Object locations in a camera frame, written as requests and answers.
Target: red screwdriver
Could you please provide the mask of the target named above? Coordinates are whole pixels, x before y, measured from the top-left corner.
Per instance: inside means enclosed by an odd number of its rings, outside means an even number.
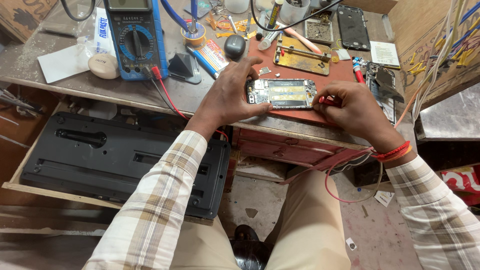
[[[342,104],[333,102],[332,100],[327,99],[327,97],[320,97],[320,99],[318,100],[318,103],[323,103],[326,105],[335,106],[337,108],[342,108]]]

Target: man's left hand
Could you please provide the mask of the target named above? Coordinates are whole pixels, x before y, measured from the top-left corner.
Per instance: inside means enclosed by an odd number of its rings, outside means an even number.
[[[219,126],[273,109],[270,103],[248,104],[245,100],[245,82],[250,78],[258,79],[253,66],[262,62],[256,56],[243,58],[240,63],[230,62],[205,95],[185,130],[193,130],[208,141]]]

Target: white wire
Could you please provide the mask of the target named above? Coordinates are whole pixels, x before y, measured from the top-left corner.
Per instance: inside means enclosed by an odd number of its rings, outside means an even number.
[[[364,163],[371,154],[372,154],[372,153],[368,153],[368,154],[365,154],[365,155],[363,155],[363,156],[360,156],[358,159],[360,159],[361,157],[365,157],[365,158],[364,158],[362,161],[360,161],[359,163],[356,163],[356,164],[347,164],[347,163],[346,163],[346,165],[345,165],[345,167],[343,167],[343,169],[337,171],[337,170],[335,170],[335,168],[333,168],[332,171],[334,171],[334,172],[343,172],[343,170],[346,169],[346,168],[348,168],[348,167],[360,165],[360,164]]]
[[[449,9],[449,11],[446,15],[447,19],[444,21],[443,27],[440,28],[440,30],[437,34],[437,37],[435,38],[432,49],[430,50],[430,56],[432,56],[432,54],[433,54],[434,45],[438,41],[437,39],[439,38],[442,30],[445,28],[445,25],[450,25],[450,23],[451,23],[452,10],[455,7],[456,3],[457,3],[457,0],[452,0],[451,3],[450,3],[450,9]],[[458,1],[459,6],[457,8],[455,18],[454,18],[456,25],[454,25],[452,32],[447,31],[445,45],[443,46],[442,50],[438,54],[437,62],[435,63],[435,65],[433,65],[433,67],[428,72],[428,73],[433,73],[432,74],[432,81],[430,82],[427,89],[423,92],[423,95],[421,95],[421,97],[419,98],[419,96],[420,96],[420,93],[419,93],[415,98],[415,104],[414,104],[413,112],[412,112],[413,122],[415,122],[416,119],[418,118],[418,115],[420,114],[421,105],[424,103],[424,101],[427,98],[430,90],[433,88],[433,85],[435,84],[435,81],[437,79],[438,68],[439,68],[440,64],[442,63],[442,59],[444,58],[445,54],[449,53],[449,51],[452,49],[451,48],[451,41],[454,38],[454,36],[456,35],[456,30],[458,29],[458,26],[460,24],[459,17],[460,17],[460,14],[461,14],[461,10],[464,10],[464,7],[465,7],[465,5],[460,6],[462,3],[463,3],[463,0]],[[427,67],[430,66],[430,62],[431,62],[431,59],[429,57],[429,60],[427,62]],[[427,76],[428,76],[428,74],[426,72],[423,80],[425,80],[427,78]]]

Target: drawer handle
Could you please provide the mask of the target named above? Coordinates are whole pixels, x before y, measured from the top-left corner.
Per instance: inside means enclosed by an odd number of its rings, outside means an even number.
[[[285,143],[288,145],[296,145],[299,143],[299,141],[297,139],[291,138],[291,139],[287,139]]]
[[[283,155],[284,155],[283,152],[280,151],[280,150],[273,152],[273,154],[276,155],[277,157],[283,157]]]

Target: blue pliers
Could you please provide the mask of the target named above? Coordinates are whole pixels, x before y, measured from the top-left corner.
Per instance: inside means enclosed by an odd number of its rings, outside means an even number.
[[[167,2],[167,0],[160,0],[162,3],[163,8],[165,11],[167,11],[168,15],[175,21],[177,22],[178,25],[180,25],[183,30],[186,32],[190,32],[192,34],[197,33],[197,0],[191,0],[191,13],[192,13],[192,25],[190,29],[187,26],[187,23],[185,20],[183,20],[170,6],[170,4]]]

